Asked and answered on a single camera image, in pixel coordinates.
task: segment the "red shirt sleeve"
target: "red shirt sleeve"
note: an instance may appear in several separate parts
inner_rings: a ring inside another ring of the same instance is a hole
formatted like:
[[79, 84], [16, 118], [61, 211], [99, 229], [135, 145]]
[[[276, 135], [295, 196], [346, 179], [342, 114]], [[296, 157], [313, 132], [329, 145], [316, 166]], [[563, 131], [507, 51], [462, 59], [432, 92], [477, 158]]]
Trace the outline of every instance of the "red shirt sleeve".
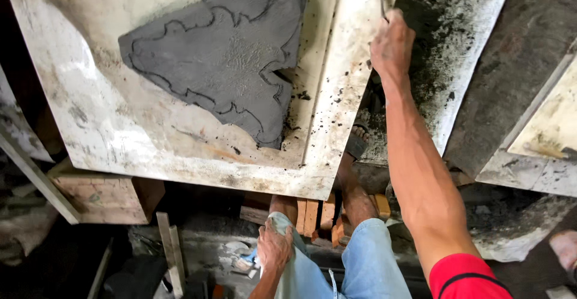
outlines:
[[453, 254], [438, 261], [429, 284], [434, 299], [512, 299], [485, 261], [471, 254]]

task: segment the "wet cement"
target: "wet cement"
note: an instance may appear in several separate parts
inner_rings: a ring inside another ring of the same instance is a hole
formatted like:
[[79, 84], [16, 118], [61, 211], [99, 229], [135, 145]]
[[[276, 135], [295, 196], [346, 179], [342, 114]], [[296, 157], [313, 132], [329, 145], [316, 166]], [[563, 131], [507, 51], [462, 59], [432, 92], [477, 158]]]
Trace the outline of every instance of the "wet cement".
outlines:
[[307, 0], [203, 0], [119, 37], [126, 65], [280, 149]]

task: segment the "light blue jeans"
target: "light blue jeans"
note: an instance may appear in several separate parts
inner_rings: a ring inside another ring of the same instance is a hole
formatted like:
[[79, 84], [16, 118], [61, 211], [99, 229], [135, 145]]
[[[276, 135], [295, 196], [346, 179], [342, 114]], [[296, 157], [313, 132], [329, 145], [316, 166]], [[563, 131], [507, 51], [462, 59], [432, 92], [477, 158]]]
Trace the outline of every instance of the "light blue jeans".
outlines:
[[[291, 221], [280, 212], [269, 215], [276, 231], [285, 234]], [[373, 299], [411, 298], [405, 279], [396, 264], [391, 248], [391, 236], [385, 223], [368, 219], [358, 225], [343, 252], [344, 281], [341, 292], [336, 290], [310, 260], [305, 243], [293, 229], [295, 255], [287, 263], [280, 278], [275, 298], [278, 299]]]

